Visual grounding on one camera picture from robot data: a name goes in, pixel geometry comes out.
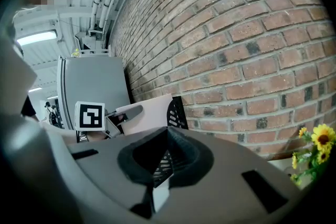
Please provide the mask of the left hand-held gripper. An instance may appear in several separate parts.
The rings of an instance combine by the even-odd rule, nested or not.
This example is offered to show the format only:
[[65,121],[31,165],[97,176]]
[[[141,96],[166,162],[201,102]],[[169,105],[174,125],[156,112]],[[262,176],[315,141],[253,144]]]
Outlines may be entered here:
[[[116,112],[118,120],[131,120],[141,114],[142,105],[132,106]],[[113,138],[121,134],[120,129],[105,116],[105,103],[82,102],[75,104],[75,130],[78,132],[99,131]]]

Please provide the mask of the black mesh file holder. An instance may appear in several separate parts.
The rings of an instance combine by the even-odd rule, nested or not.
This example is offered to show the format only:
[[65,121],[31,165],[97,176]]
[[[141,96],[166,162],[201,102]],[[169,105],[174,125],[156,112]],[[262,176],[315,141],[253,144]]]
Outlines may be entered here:
[[[188,130],[181,96],[173,97],[168,107],[168,126]],[[153,204],[155,212],[159,211],[169,197],[169,179],[173,176],[171,154],[166,151],[154,173]]]

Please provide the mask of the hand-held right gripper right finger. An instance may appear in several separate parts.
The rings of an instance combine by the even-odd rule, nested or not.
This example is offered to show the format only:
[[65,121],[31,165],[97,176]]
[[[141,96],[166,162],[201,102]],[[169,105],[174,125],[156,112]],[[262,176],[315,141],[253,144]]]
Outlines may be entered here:
[[299,188],[283,171],[234,142],[182,129],[214,156],[195,185],[171,188],[154,215],[159,224],[277,223],[299,198]]

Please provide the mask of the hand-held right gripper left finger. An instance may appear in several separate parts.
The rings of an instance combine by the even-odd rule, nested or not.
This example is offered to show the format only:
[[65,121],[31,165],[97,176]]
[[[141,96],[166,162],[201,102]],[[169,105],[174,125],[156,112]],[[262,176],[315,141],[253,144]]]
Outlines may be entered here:
[[70,145],[75,197],[93,209],[155,209],[153,191],[167,151],[167,128]]

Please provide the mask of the sunflower bouquet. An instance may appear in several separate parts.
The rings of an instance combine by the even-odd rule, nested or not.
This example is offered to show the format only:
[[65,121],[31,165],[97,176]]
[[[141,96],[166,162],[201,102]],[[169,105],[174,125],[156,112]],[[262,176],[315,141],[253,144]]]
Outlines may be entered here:
[[336,131],[326,124],[319,124],[312,132],[302,127],[298,134],[300,139],[310,145],[310,148],[292,154],[292,169],[295,173],[290,179],[300,186],[303,177],[310,176],[311,181],[315,181],[325,171],[332,150],[336,147]]

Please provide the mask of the person's left forearm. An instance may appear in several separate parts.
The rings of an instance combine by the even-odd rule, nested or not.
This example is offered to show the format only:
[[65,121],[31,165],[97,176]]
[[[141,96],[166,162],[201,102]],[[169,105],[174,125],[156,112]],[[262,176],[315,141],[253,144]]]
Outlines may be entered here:
[[107,135],[103,131],[89,131],[87,132],[87,140],[89,142],[102,141],[107,138]]

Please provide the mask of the gray refrigerator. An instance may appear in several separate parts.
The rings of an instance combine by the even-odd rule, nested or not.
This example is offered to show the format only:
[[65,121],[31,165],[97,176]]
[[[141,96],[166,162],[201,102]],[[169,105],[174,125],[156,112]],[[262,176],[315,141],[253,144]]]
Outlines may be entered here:
[[78,101],[104,103],[108,112],[130,104],[122,59],[109,56],[58,59],[57,94],[66,129],[75,127]]

